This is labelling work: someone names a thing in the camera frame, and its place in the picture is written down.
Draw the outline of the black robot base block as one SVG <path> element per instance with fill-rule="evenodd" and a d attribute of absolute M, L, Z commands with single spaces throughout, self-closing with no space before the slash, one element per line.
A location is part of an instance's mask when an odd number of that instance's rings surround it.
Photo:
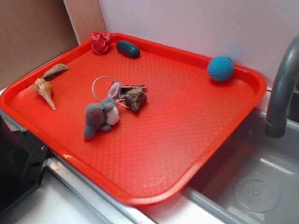
<path fill-rule="evenodd" d="M 0 118 L 0 215 L 36 191 L 49 147 L 30 131 L 12 131 Z"/>

